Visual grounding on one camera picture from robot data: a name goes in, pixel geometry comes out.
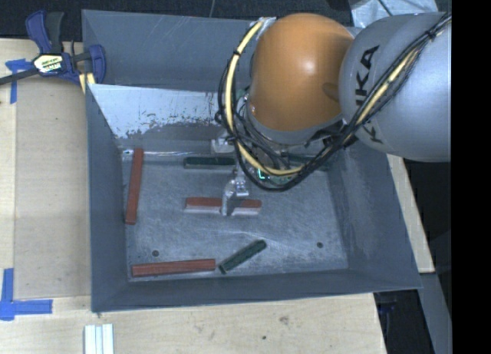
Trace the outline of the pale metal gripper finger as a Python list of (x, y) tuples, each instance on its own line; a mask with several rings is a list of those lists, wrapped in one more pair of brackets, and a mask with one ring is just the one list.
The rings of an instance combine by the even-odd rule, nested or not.
[(222, 192), (222, 206), (220, 213), (222, 216), (231, 216), (236, 202), (236, 181), (230, 180)]
[(249, 189), (245, 180), (232, 181), (232, 196), (231, 196), (231, 215), (234, 216), (240, 208), (246, 206), (249, 198)]

